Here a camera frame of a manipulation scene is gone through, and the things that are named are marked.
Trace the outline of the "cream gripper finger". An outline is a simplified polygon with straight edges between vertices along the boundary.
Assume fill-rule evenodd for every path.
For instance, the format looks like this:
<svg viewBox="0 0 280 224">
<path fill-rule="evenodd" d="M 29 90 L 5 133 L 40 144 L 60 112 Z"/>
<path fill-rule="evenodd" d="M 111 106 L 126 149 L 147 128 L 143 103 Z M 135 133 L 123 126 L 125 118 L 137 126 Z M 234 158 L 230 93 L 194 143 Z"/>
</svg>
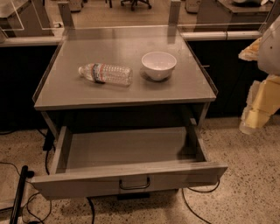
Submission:
<svg viewBox="0 0 280 224">
<path fill-rule="evenodd" d="M 246 61 L 257 60 L 261 40 L 261 38 L 258 38 L 245 49 L 241 50 L 241 52 L 238 55 L 238 58 Z"/>
<path fill-rule="evenodd" d="M 270 117 L 262 111 L 245 108 L 241 115 L 239 130 L 243 134 L 251 135 L 261 129 Z"/>
</svg>

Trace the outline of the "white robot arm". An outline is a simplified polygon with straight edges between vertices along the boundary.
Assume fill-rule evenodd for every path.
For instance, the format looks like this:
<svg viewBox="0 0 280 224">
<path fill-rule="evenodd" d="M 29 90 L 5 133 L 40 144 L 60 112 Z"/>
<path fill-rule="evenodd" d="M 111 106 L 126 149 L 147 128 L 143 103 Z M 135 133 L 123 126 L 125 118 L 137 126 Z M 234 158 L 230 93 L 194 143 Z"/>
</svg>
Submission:
<svg viewBox="0 0 280 224">
<path fill-rule="evenodd" d="M 253 82 L 241 115 L 239 129 L 250 135 L 261 129 L 280 109 L 280 16 L 238 57 L 255 60 L 258 68 L 268 74 L 265 80 Z"/>
</svg>

